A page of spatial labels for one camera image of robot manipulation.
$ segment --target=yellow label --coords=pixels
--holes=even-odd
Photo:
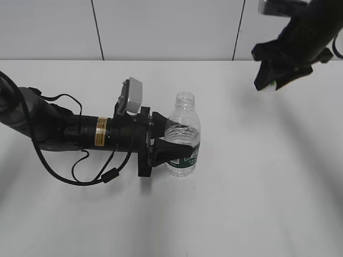
[[[99,117],[98,123],[96,124],[96,131],[95,131],[95,139],[94,139],[95,146],[105,146],[106,125],[107,125],[107,118]]]

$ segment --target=bottle neck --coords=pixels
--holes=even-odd
[[[195,107],[194,95],[191,92],[178,93],[175,106],[185,111],[193,110]]]

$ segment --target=robotic arm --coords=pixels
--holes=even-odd
[[[276,90],[310,75],[312,64],[332,57],[326,47],[343,28],[342,0],[260,0],[262,14],[291,17],[276,40],[255,45],[254,60],[261,61],[255,80],[257,90],[270,84]]]
[[[119,175],[132,152],[138,153],[138,176],[150,177],[153,167],[189,157],[193,148],[160,139],[164,136],[167,118],[158,112],[150,116],[149,107],[141,107],[138,113],[142,92],[142,83],[129,78],[123,83],[112,118],[85,116],[81,113],[82,105],[72,96],[45,97],[38,89],[18,88],[0,72],[0,122],[30,137],[44,167],[62,182],[78,186],[107,183]],[[81,107],[80,114],[75,115],[66,108],[47,102],[61,96],[73,98]],[[52,170],[41,151],[86,152],[85,149],[112,151],[104,168],[90,182],[61,177]],[[103,173],[115,151],[127,152],[124,162],[120,167]]]

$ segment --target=white wall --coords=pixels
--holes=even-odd
[[[101,59],[88,0],[1,0],[0,59]]]
[[[105,60],[232,59],[243,0],[93,1]],[[246,0],[235,60],[289,21],[257,9]],[[102,59],[91,0],[1,0],[0,32],[0,59]]]

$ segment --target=green bottle label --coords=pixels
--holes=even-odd
[[[176,159],[173,161],[167,162],[170,166],[173,166],[178,169],[184,169],[193,166],[197,163],[198,153],[199,153],[200,143],[194,148],[192,155],[188,158]]]

